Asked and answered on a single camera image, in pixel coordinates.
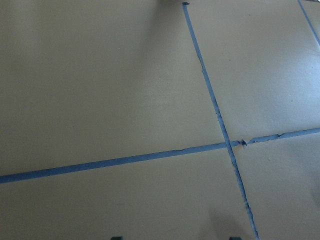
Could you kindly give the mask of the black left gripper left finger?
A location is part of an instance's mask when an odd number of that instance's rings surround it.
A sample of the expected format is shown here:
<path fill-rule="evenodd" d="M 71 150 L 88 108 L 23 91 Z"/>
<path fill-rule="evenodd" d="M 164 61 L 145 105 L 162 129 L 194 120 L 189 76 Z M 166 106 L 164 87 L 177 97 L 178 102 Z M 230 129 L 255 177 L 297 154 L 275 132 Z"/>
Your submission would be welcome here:
<path fill-rule="evenodd" d="M 123 240 L 122 236 L 113 236 L 111 237 L 111 240 Z"/>

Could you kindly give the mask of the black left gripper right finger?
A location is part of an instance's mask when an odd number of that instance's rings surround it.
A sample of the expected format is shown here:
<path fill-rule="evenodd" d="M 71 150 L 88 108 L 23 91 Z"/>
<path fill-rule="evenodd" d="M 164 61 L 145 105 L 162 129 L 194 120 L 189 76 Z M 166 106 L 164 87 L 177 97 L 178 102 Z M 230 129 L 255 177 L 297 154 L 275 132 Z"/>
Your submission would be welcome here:
<path fill-rule="evenodd" d="M 241 240 L 241 237 L 231 236 L 231 237 L 229 237 L 229 240 Z"/>

